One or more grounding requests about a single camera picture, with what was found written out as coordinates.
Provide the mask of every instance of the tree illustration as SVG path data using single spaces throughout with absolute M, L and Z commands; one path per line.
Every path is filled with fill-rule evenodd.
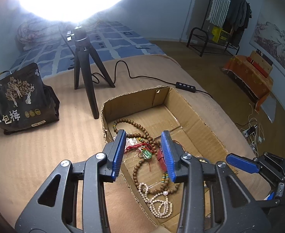
M 31 104 L 30 95 L 31 95 L 31 92 L 35 90 L 34 85 L 31 83 L 28 83 L 27 81 L 23 81 L 21 83 L 21 86 L 19 87 L 19 90 L 22 93 L 22 95 L 27 95 L 27 99 L 25 100 L 26 104 Z
M 17 98 L 17 93 L 14 89 L 8 88 L 5 96 L 7 97 L 8 100 L 13 101 L 14 105 L 17 107 L 17 103 L 15 100 L 15 98 Z
M 19 79 L 14 79 L 14 77 L 10 78 L 10 81 L 8 82 L 8 88 L 11 90 L 15 90 L 16 94 L 19 98 L 22 97 L 21 91 L 20 91 L 20 86 L 22 85 L 22 81 Z

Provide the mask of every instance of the beige blanket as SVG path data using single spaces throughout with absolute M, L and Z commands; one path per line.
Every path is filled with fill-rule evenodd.
M 131 76 L 148 75 L 172 83 L 180 81 L 203 90 L 167 56 L 143 55 L 124 60 L 129 65 Z M 112 80 L 115 62 L 104 62 Z M 95 71 L 98 72 L 98 69 L 92 65 L 92 72 Z M 146 78 L 129 79 L 122 63 L 118 64 L 116 88 L 112 89 L 102 78 L 100 80 L 99 85 L 95 84 L 99 109 L 105 101 L 117 95 L 166 85 Z M 8 136 L 3 135 L 0 129 L 0 212 L 12 226 L 42 182 L 62 160 L 69 159 L 73 163 L 87 160 L 102 151 L 105 145 L 101 120 L 94 120 L 92 116 L 82 76 L 78 90 L 74 90 L 73 70 L 45 79 L 44 83 L 53 87 L 61 102 L 60 120 Z M 239 130 L 213 99 L 200 92 L 178 91 L 223 142 L 228 152 L 254 157 Z M 270 190 L 268 183 L 258 174 L 241 172 L 238 177 L 256 199 L 263 199 Z M 105 190 L 112 233 L 149 232 L 154 229 L 154 225 L 135 204 L 122 177 L 116 183 L 106 184 Z

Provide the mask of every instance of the red box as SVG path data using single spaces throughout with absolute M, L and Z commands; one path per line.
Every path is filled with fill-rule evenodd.
M 251 57 L 247 57 L 247 61 L 249 61 L 249 63 L 251 63 L 257 70 L 259 70 L 259 72 L 262 73 L 262 75 L 265 78 L 267 78 L 269 76 L 269 74 L 257 62 L 255 62 Z

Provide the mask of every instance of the plastic bag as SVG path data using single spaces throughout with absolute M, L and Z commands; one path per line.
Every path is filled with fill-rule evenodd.
M 0 128 L 4 134 L 57 121 L 59 104 L 52 87 L 43 84 L 36 63 L 0 80 Z

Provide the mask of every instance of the tripod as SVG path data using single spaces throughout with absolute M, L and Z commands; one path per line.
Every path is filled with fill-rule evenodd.
M 90 39 L 86 34 L 85 29 L 82 28 L 82 26 L 77 26 L 74 29 L 74 36 L 75 36 L 74 43 L 76 46 L 76 50 L 74 53 L 74 89 L 78 89 L 79 87 L 79 77 L 80 77 L 80 68 L 81 68 L 87 98 L 90 103 L 94 118 L 98 119 L 99 111 L 92 81 L 92 72 L 90 67 L 89 55 L 91 55 L 95 64 L 101 71 L 105 81 L 108 82 L 109 86 L 115 88 L 115 85 L 112 82 L 106 68 L 104 67 L 96 49 L 92 46 Z M 67 40 L 69 41 L 71 40 L 71 34 L 67 35 Z

